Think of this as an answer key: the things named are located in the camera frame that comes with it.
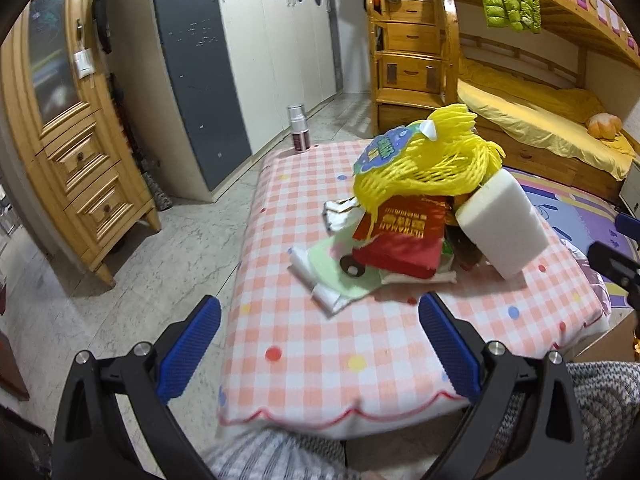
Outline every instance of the yellow bedsheet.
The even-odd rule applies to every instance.
[[[575,122],[603,111],[588,90],[556,90],[465,59],[458,96],[471,111],[498,124],[518,142],[579,158],[616,180],[623,180],[631,167],[635,152],[624,135],[612,141],[594,139]]]

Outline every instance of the marble floor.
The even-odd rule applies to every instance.
[[[362,94],[335,98],[310,118],[313,142],[367,138],[368,103]],[[274,149],[290,143],[287,138]],[[141,340],[155,340],[204,294],[212,294],[223,305],[221,329],[185,394],[170,403],[196,450],[210,446],[216,434],[226,312],[260,167],[261,162],[255,164],[217,203],[175,200],[173,208],[160,213],[158,234],[142,222],[135,225],[123,246],[108,256],[116,279],[112,289],[92,274],[81,274],[63,257],[47,260],[23,228],[14,234],[0,254],[0,272],[8,279],[0,328],[10,338],[31,393],[31,400],[20,404],[23,416],[52,434],[76,352],[88,348],[98,358],[124,354]],[[629,312],[620,309],[616,319]],[[143,464],[156,472],[124,400],[122,411]],[[449,416],[394,432],[391,443],[389,435],[354,440],[348,443],[350,465],[376,469],[389,479],[420,478],[457,421]]]

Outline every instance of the blue sticker label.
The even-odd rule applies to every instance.
[[[406,126],[398,126],[373,139],[353,165],[353,174],[367,173],[381,168],[400,155],[414,133]]]

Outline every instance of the wooden bunk bed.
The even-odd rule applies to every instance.
[[[578,46],[578,70],[573,72],[525,50],[479,36],[461,34],[456,0],[367,0],[371,54],[372,125],[374,134],[425,118],[431,110],[459,102],[458,70],[462,46],[497,50],[520,62],[544,67],[567,81],[564,88],[584,86],[587,49],[640,67],[638,44],[615,10],[603,0],[540,0],[543,28]],[[481,0],[459,0],[481,4]],[[482,62],[519,78],[545,80],[513,68]],[[565,158],[529,146],[479,116],[478,134],[500,144],[506,166],[527,171],[615,202],[622,182],[578,158]],[[640,144],[625,133],[636,153]]]

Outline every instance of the white foam block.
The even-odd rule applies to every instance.
[[[504,169],[458,209],[456,219],[506,280],[549,245],[538,213],[518,181]]]

